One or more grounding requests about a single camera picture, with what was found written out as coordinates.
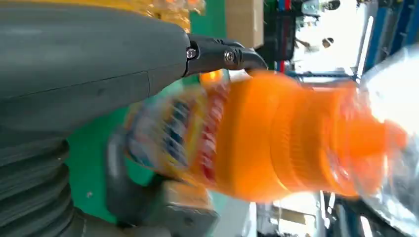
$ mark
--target bottle label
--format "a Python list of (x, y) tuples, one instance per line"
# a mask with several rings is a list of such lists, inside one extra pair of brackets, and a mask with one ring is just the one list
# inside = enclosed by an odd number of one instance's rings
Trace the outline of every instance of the bottle label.
[(228, 92), (222, 83), (133, 106), (126, 122), (129, 157), (172, 176), (196, 166), (214, 182), (216, 134)]

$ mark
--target green table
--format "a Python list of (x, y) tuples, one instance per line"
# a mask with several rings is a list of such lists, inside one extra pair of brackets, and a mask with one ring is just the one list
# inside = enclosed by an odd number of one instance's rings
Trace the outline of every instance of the green table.
[[(224, 0), (208, 0), (204, 16), (191, 14), (192, 31), (197, 34), (225, 37)], [(196, 77), (179, 80), (159, 95), (181, 90), (185, 85), (196, 83)], [(76, 131), (70, 138), (70, 183), (75, 205), (84, 212), (100, 217), (109, 222), (115, 218), (105, 207), (105, 180), (103, 151), (110, 133), (124, 121), (127, 108), (118, 109), (109, 115), (97, 118), (90, 124)], [(127, 161), (132, 179), (140, 184), (147, 183), (153, 172)], [(227, 197), (213, 194), (217, 211), (223, 209)]]

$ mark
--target orange juice bottle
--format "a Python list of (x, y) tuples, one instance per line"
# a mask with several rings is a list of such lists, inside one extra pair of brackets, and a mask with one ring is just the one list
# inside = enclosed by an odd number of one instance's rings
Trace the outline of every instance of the orange juice bottle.
[(374, 192), (387, 154), (406, 143), (354, 84), (314, 88), (274, 73), (189, 88), (131, 112), (134, 161), (249, 201), (315, 190), (356, 196), (354, 179)]

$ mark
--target screw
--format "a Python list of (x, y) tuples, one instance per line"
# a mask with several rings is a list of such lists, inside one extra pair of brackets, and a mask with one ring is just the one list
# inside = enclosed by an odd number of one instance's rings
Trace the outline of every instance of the screw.
[(234, 61), (234, 53), (231, 51), (225, 51), (224, 53), (224, 60), (227, 63), (232, 63)]
[(186, 58), (187, 59), (193, 59), (193, 58), (195, 58), (195, 56), (196, 56), (196, 50), (194, 50), (193, 48), (189, 48), (186, 51)]

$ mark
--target cardboard box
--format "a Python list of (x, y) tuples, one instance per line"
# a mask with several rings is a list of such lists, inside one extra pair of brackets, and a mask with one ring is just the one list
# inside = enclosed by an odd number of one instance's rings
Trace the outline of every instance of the cardboard box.
[(263, 0), (225, 0), (227, 37), (255, 48), (263, 45)]

